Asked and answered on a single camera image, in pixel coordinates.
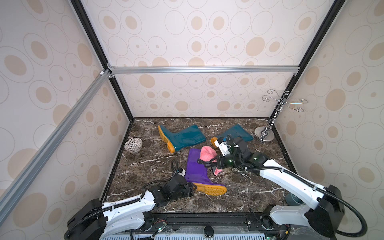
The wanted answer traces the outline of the pink cloth black trim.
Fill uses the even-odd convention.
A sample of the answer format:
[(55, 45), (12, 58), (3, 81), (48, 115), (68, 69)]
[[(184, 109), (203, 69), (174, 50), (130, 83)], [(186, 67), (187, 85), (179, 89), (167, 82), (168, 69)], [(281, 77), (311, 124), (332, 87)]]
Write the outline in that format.
[[(200, 159), (204, 162), (209, 162), (211, 159), (217, 156), (216, 151), (209, 147), (209, 146), (204, 146), (201, 148), (201, 153), (200, 153)], [(214, 176), (217, 176), (220, 172), (223, 170), (218, 170), (216, 167), (212, 168)]]

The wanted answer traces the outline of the purple rubber boot yellow sole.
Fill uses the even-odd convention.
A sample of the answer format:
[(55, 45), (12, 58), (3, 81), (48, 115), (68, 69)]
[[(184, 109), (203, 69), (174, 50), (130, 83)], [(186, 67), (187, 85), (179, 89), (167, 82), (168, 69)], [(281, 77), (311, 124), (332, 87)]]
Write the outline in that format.
[(213, 183), (207, 173), (207, 168), (198, 163), (201, 150), (190, 149), (187, 161), (187, 169), (185, 178), (188, 183), (193, 183), (197, 187), (197, 191), (205, 193), (209, 196), (220, 196), (227, 192), (227, 188), (223, 185)]

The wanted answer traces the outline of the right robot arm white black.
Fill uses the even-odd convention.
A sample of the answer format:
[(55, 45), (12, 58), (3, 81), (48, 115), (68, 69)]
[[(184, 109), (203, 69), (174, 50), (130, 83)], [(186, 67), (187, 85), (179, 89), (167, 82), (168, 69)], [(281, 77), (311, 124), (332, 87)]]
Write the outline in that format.
[[(221, 154), (207, 161), (198, 158), (198, 164), (213, 171), (235, 168), (241, 173), (254, 173), (274, 182), (304, 203), (302, 206), (288, 207), (268, 205), (258, 219), (265, 230), (272, 230), (275, 225), (306, 226), (332, 240), (336, 235), (358, 238), (367, 233), (368, 224), (363, 215), (342, 199), (337, 187), (313, 183), (284, 168), (265, 154), (252, 152), (241, 137), (220, 138), (215, 141), (215, 145)], [(360, 220), (361, 230), (358, 232), (346, 233), (338, 229), (345, 209), (349, 209)]]

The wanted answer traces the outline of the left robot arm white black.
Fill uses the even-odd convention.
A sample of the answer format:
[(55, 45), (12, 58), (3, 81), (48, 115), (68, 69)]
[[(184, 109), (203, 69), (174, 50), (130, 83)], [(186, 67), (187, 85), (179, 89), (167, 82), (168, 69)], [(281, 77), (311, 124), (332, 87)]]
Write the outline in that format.
[(186, 171), (177, 161), (171, 162), (171, 169), (171, 177), (144, 185), (137, 196), (117, 202), (89, 201), (67, 222), (64, 239), (99, 240), (133, 230), (161, 232), (168, 223), (156, 218), (152, 211), (170, 202), (192, 197), (198, 188), (187, 182)]

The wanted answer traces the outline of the teal rubber boot right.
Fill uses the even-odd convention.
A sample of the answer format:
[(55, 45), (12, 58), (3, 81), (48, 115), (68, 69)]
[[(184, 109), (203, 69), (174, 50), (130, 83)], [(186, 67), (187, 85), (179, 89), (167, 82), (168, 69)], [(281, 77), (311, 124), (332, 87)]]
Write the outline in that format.
[(214, 148), (217, 148), (217, 146), (215, 145), (215, 141), (220, 138), (226, 138), (228, 135), (230, 135), (233, 138), (241, 137), (245, 142), (249, 142), (254, 139), (253, 136), (250, 135), (242, 126), (240, 126), (239, 124), (236, 124), (231, 128), (229, 128), (228, 130), (226, 130), (224, 133), (216, 135), (213, 138), (211, 138), (212, 146)]

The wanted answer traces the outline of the teal rubber boot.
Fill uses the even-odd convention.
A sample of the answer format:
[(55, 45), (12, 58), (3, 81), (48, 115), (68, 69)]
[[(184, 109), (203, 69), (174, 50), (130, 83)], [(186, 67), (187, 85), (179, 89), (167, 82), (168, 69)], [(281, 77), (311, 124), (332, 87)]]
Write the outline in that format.
[(161, 139), (167, 144), (167, 149), (171, 154), (207, 140), (197, 125), (192, 125), (177, 133), (172, 133), (163, 125), (159, 125), (158, 130)]
[(253, 136), (250, 135), (242, 126), (240, 126), (239, 124), (236, 124), (231, 128), (229, 128), (228, 130), (226, 130), (224, 133), (216, 135), (213, 138), (211, 138), (212, 146), (214, 148), (217, 148), (217, 146), (215, 145), (215, 141), (220, 138), (226, 138), (228, 135), (230, 135), (233, 138), (241, 137), (245, 142), (249, 142), (254, 139)]

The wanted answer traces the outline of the teal rubber boot left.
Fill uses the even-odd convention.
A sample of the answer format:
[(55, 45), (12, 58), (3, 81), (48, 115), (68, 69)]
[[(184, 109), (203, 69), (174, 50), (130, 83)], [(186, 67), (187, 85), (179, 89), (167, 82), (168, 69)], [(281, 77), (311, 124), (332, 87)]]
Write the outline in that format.
[(192, 125), (177, 133), (172, 133), (163, 125), (159, 125), (158, 130), (161, 139), (167, 144), (167, 149), (171, 154), (207, 140), (197, 125)]

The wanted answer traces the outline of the chrome hook stand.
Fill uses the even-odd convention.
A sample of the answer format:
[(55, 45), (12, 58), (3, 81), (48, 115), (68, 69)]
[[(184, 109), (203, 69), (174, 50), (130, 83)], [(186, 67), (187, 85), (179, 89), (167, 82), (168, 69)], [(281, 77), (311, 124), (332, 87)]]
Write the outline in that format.
[(284, 107), (287, 107), (291, 110), (301, 113), (301, 112), (304, 112), (304, 109), (301, 107), (301, 105), (309, 103), (309, 101), (306, 99), (299, 99), (296, 102), (290, 102), (289, 98), (293, 95), (293, 93), (290, 91), (284, 91), (282, 93), (282, 96), (279, 99), (273, 97), (273, 95), (278, 96), (279, 94), (276, 90), (269, 89), (267, 90), (267, 93), (262, 97), (265, 103), (269, 103), (270, 100), (277, 102), (277, 104), (275, 105), (275, 111), (272, 117), (268, 120), (268, 123), (266, 126), (257, 127), (254, 131), (256, 138), (262, 143), (269, 143), (275, 138), (275, 134), (272, 128), (275, 125), (275, 121), (277, 120), (278, 115), (280, 114), (280, 112), (283, 110)]

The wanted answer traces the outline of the patterned white bowl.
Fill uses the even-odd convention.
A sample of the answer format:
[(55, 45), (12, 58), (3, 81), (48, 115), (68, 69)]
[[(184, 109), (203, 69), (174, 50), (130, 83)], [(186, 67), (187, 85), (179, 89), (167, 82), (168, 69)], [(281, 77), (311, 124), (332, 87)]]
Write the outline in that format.
[(124, 148), (129, 153), (138, 153), (143, 146), (143, 141), (140, 138), (129, 138), (125, 144)]

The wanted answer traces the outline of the grey-blue ceramic cup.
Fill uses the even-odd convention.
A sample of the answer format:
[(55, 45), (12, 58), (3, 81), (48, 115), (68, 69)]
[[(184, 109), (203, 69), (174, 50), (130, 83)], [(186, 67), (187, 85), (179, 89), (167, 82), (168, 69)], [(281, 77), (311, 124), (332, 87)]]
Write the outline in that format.
[(289, 206), (305, 205), (305, 203), (301, 199), (299, 199), (297, 196), (293, 195), (292, 193), (289, 193), (286, 195), (285, 201)]

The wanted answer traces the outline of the horizontal aluminium bar back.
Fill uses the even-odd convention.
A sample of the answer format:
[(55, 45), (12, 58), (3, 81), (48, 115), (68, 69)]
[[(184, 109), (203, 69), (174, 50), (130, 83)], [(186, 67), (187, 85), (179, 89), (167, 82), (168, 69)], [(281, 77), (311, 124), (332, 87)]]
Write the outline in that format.
[(299, 66), (111, 67), (112, 74), (297, 73)]

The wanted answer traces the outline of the diagonal aluminium bar left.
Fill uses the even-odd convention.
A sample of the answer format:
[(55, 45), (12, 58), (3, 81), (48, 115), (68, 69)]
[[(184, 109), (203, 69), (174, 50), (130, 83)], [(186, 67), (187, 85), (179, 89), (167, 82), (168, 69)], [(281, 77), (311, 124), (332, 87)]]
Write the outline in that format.
[(89, 86), (87, 91), (76, 102), (74, 107), (70, 109), (62, 122), (58, 125), (55, 131), (49, 136), (41, 148), (32, 157), (30, 162), (24, 167), (21, 173), (13, 181), (10, 187), (1, 198), (1, 224), (5, 222), (12, 210), (16, 207), (22, 196), (40, 173), (44, 165), (63, 141), (64, 137), (71, 130), (85, 108), (91, 102), (97, 91), (103, 83), (111, 76), (112, 71), (105, 69)]

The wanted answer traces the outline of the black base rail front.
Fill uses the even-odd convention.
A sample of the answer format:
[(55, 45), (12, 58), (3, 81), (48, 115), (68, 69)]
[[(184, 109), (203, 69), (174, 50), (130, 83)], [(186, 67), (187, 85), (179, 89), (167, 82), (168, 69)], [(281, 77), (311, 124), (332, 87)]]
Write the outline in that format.
[(265, 231), (272, 227), (280, 230), (283, 225), (302, 225), (325, 237), (333, 238), (341, 223), (344, 212), (333, 211), (330, 206), (321, 206), (311, 210), (306, 206), (268, 206), (261, 213), (187, 213), (153, 214), (158, 219), (166, 220), (175, 228), (196, 226), (239, 226), (247, 225), (251, 230)]

